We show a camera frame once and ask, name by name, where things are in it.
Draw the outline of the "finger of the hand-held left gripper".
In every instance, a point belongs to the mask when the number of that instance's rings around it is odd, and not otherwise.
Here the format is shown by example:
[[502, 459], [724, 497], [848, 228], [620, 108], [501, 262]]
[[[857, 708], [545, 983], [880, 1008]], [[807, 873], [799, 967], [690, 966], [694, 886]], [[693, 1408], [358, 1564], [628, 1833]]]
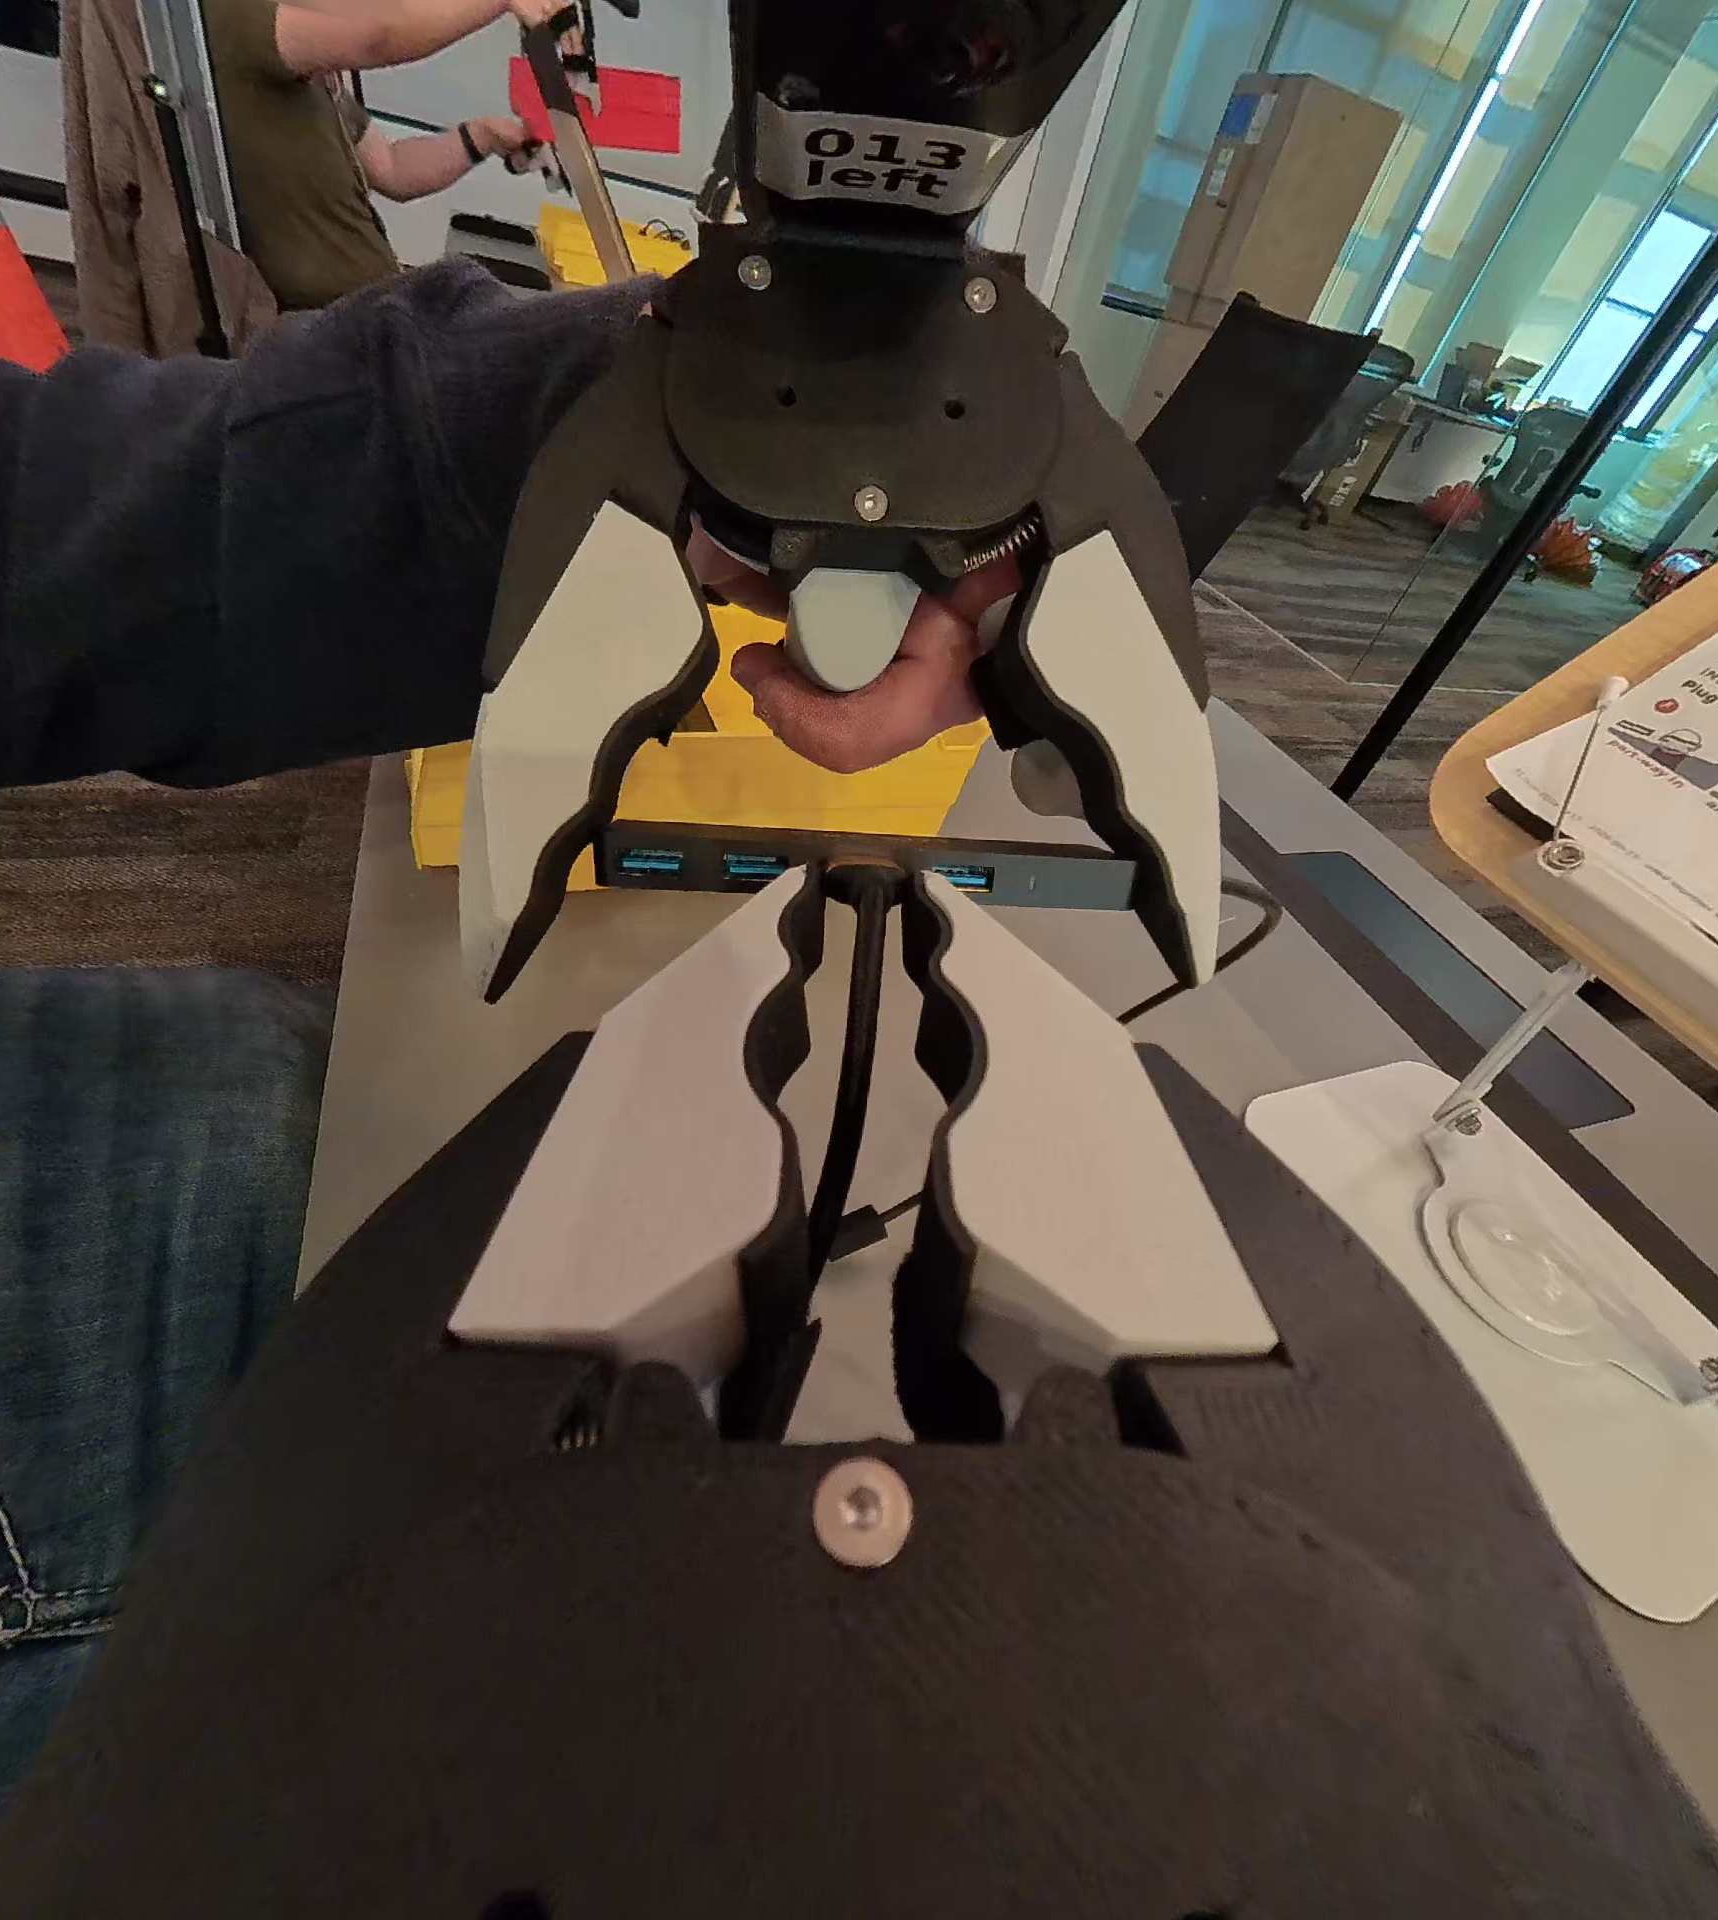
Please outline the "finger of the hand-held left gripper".
[[557, 586], [515, 626], [472, 732], [461, 949], [483, 999], [510, 991], [578, 858], [617, 819], [635, 755], [679, 729], [718, 665], [711, 611], [675, 537], [603, 501]]
[[1131, 908], [1175, 981], [1206, 985], [1221, 938], [1221, 786], [1177, 537], [1100, 528], [1042, 558], [974, 682], [1005, 748], [1051, 748], [1064, 761], [1086, 828], [1131, 868]]

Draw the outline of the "white document stand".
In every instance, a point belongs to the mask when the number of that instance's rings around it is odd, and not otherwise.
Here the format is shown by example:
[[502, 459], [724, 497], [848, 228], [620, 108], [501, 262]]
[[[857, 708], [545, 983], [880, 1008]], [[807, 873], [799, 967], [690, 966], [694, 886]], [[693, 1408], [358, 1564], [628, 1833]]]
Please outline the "white document stand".
[[1393, 1062], [1247, 1108], [1405, 1286], [1578, 1569], [1645, 1619], [1718, 1601], [1718, 1326], [1495, 1090], [1594, 971], [1554, 971], [1461, 1080]]

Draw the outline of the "yellow bin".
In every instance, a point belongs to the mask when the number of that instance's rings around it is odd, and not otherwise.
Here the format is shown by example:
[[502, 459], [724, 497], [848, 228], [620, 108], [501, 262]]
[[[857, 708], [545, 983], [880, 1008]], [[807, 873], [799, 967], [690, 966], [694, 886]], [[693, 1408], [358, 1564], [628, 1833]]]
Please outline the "yellow bin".
[[613, 851], [588, 848], [568, 872], [575, 893], [605, 886], [690, 883], [746, 893], [788, 865], [847, 842], [938, 838], [969, 771], [990, 742], [974, 719], [893, 761], [836, 776], [801, 758], [758, 718], [731, 663], [753, 644], [780, 644], [774, 617], [717, 606], [721, 663], [669, 742], [647, 742], [622, 776]]
[[[693, 237], [663, 220], [620, 222], [630, 258], [628, 276], [676, 276], [696, 253]], [[610, 276], [586, 218], [566, 205], [542, 205], [534, 225], [540, 262], [557, 285], [598, 285]]]

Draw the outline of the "person's left hand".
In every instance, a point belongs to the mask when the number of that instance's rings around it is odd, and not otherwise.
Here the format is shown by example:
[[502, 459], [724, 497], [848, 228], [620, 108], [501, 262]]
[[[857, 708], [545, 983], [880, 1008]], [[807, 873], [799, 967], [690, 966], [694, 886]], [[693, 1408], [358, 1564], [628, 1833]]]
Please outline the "person's left hand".
[[1006, 554], [945, 591], [921, 589], [893, 660], [854, 689], [816, 684], [777, 641], [739, 647], [731, 674], [792, 754], [835, 774], [868, 771], [983, 716], [981, 623], [1021, 586], [1018, 558]]

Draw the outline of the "wooden board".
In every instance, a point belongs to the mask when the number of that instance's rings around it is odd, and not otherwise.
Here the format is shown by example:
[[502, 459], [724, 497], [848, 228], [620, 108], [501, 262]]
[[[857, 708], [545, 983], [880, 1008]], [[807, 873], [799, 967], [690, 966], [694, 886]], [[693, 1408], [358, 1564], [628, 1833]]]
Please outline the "wooden board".
[[1495, 755], [1566, 724], [1590, 725], [1603, 682], [1646, 682], [1715, 636], [1718, 564], [1476, 722], [1443, 758], [1429, 812], [1496, 899], [1718, 1072], [1718, 948], [1685, 923], [1664, 932], [1658, 906], [1624, 881], [1603, 887], [1593, 856], [1550, 872], [1548, 844], [1490, 801]]

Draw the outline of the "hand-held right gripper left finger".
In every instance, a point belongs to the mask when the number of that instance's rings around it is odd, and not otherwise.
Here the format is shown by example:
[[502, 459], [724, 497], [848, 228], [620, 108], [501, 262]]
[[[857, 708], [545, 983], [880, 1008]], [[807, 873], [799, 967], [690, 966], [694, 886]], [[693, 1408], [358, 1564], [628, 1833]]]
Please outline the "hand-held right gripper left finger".
[[820, 873], [790, 868], [596, 1024], [448, 1332], [718, 1390], [783, 1432], [810, 1363], [809, 1199], [780, 1094], [807, 1062]]

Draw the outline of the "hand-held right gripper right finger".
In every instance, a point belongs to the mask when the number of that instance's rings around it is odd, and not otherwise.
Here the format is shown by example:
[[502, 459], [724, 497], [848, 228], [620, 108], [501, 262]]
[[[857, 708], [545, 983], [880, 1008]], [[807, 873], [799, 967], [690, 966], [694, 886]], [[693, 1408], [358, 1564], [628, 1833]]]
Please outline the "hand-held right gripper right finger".
[[1278, 1357], [1128, 1029], [942, 876], [909, 883], [900, 945], [942, 1096], [893, 1290], [913, 1436], [998, 1442], [1057, 1369]]

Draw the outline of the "black pole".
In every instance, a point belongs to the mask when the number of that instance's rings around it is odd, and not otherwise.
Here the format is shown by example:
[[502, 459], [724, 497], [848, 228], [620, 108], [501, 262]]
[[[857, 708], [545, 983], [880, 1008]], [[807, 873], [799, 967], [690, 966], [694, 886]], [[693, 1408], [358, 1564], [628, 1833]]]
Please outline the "black pole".
[[1496, 541], [1475, 572], [1470, 586], [1450, 608], [1433, 639], [1375, 716], [1352, 755], [1332, 776], [1330, 789], [1350, 799], [1377, 771], [1406, 724], [1445, 679], [1448, 665], [1503, 597], [1509, 582], [1530, 558], [1566, 500], [1583, 488], [1601, 453], [1611, 445], [1634, 403], [1652, 385], [1663, 365], [1686, 338], [1690, 325], [1718, 293], [1718, 230], [1695, 256], [1639, 344], [1614, 372], [1593, 412], [1575, 429], [1550, 474], [1530, 496], [1512, 528]]

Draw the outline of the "person's left forearm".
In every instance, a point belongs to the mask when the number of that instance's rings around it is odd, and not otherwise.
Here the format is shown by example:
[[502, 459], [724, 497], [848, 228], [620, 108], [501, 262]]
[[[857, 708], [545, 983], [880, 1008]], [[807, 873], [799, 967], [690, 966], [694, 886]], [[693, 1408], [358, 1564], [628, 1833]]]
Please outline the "person's left forearm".
[[0, 357], [0, 791], [475, 732], [519, 494], [660, 290], [444, 258], [243, 357]]

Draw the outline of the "person's leg in jeans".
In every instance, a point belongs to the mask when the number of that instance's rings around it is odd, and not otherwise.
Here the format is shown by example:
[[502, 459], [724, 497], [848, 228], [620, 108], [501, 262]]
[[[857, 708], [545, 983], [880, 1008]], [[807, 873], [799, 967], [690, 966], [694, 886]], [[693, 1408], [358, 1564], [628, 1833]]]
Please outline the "person's leg in jeans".
[[0, 1654], [104, 1630], [296, 1292], [335, 1002], [0, 970]]

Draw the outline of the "brown hanging coat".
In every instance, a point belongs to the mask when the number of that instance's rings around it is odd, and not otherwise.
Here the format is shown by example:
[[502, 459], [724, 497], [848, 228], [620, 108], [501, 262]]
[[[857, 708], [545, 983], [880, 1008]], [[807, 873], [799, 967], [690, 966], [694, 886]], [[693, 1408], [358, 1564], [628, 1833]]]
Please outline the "brown hanging coat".
[[61, 5], [66, 205], [94, 344], [236, 355], [279, 315], [249, 256], [249, 140], [219, 24], [217, 4]]

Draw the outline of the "red wall sign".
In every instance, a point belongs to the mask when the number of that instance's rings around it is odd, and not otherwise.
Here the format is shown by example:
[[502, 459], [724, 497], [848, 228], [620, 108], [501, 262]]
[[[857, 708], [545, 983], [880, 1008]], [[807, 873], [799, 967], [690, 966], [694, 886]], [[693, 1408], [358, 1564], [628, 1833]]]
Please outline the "red wall sign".
[[[525, 57], [508, 59], [508, 97], [513, 114], [533, 138], [557, 140], [555, 114]], [[595, 149], [643, 156], [681, 154], [681, 80], [676, 75], [603, 65], [598, 101], [585, 94], [575, 97]]]

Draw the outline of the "black office chair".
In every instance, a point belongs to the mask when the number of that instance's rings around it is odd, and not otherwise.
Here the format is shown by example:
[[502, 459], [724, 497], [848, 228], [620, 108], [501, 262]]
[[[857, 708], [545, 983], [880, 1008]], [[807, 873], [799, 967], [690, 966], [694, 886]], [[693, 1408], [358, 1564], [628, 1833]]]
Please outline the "black office chair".
[[1200, 577], [1340, 403], [1379, 334], [1281, 313], [1239, 291], [1134, 448]]

